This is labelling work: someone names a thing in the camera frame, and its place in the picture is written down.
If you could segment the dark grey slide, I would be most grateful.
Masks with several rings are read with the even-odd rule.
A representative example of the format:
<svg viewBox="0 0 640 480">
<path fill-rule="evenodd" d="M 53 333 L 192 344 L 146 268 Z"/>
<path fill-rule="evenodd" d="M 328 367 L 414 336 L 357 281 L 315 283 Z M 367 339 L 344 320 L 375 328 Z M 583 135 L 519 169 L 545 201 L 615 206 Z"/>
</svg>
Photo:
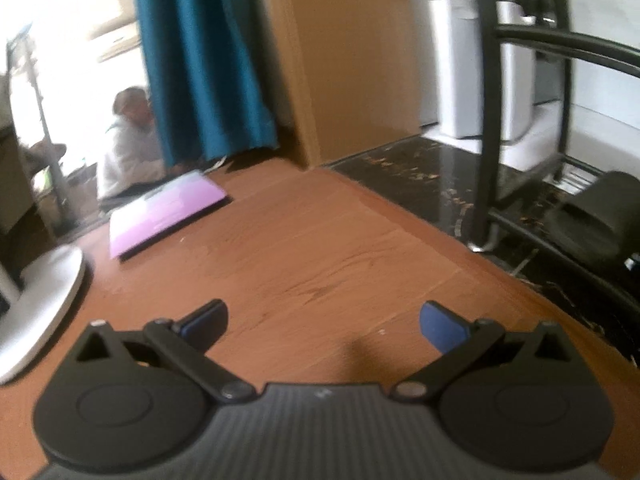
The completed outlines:
<svg viewBox="0 0 640 480">
<path fill-rule="evenodd" d="M 610 171 L 544 217 L 553 244 L 586 266 L 622 262 L 639 251 L 639 180 Z"/>
</svg>

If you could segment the black metal shoe rack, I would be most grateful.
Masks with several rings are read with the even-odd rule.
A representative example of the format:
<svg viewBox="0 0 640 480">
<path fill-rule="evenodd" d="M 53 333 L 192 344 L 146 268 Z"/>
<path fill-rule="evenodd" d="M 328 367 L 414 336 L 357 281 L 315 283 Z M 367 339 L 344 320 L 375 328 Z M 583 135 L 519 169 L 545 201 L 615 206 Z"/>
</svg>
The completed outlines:
<svg viewBox="0 0 640 480">
<path fill-rule="evenodd" d="M 606 170 L 570 151 L 576 63 L 637 77 L 639 51 L 576 32 L 568 0 L 475 0 L 477 169 L 469 246 L 494 248 L 503 234 L 537 249 L 562 292 L 592 315 L 639 318 L 639 175 Z M 504 149 L 534 122 L 536 93 L 550 84 L 551 144 L 507 176 Z"/>
</svg>

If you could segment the pink bathroom scale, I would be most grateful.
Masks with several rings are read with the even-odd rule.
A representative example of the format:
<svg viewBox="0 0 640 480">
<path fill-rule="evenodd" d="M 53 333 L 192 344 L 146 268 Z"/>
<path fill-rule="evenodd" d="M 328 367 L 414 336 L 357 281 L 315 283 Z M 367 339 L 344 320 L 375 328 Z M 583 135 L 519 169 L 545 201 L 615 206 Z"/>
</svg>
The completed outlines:
<svg viewBox="0 0 640 480">
<path fill-rule="evenodd" d="M 111 212 L 110 256 L 127 259 L 170 232 L 230 202 L 201 171 L 191 171 Z"/>
</svg>

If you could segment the white fan base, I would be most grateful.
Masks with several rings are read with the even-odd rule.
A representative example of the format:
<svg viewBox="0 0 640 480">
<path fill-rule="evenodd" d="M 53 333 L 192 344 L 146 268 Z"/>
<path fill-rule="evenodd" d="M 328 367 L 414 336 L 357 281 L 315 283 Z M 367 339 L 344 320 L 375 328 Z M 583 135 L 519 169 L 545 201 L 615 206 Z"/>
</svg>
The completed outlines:
<svg viewBox="0 0 640 480">
<path fill-rule="evenodd" d="M 82 250 L 61 245 L 25 266 L 18 280 L 1 270 L 1 382 L 26 370 L 78 295 L 86 273 Z"/>
</svg>

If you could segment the seated person in white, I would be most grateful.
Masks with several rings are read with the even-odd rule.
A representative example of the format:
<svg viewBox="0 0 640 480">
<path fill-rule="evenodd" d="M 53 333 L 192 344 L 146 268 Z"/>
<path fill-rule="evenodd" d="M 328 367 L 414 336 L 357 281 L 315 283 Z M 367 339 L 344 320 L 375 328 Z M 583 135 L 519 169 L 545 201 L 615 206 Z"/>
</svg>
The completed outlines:
<svg viewBox="0 0 640 480">
<path fill-rule="evenodd" d="M 113 123 L 102 136 L 96 164 L 96 198 L 103 212 L 169 180 L 146 91 L 129 87 L 118 92 L 112 112 Z"/>
</svg>

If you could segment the white air purifier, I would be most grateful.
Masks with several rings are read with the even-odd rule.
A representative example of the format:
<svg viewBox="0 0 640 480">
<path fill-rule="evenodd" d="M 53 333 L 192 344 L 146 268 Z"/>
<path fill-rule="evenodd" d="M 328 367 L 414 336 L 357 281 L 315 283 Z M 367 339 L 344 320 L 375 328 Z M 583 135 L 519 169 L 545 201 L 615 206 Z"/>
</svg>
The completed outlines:
<svg viewBox="0 0 640 480">
<path fill-rule="evenodd" d="M 480 54 L 480 17 L 475 4 L 465 0 L 430 2 L 440 133 L 453 139 L 482 134 L 483 77 Z M 501 141 L 520 140 L 533 120 L 534 51 L 504 44 L 501 47 Z"/>
</svg>

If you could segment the teal curtain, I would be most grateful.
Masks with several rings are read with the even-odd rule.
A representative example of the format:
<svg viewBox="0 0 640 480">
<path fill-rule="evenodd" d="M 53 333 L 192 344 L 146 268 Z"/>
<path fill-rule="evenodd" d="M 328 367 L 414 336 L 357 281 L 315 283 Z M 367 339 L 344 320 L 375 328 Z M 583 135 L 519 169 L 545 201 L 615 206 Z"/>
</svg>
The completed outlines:
<svg viewBox="0 0 640 480">
<path fill-rule="evenodd" d="M 168 164 L 277 147 L 257 0 L 136 0 L 136 11 Z"/>
</svg>

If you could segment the wooden cabinet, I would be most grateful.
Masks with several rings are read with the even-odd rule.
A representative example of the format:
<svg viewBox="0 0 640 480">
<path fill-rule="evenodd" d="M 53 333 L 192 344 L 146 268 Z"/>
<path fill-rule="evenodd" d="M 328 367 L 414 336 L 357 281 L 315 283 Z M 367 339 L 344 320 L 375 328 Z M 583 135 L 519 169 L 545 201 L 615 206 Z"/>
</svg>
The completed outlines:
<svg viewBox="0 0 640 480">
<path fill-rule="evenodd" d="M 304 166 L 418 133 L 410 0 L 269 0 L 268 10 Z"/>
</svg>

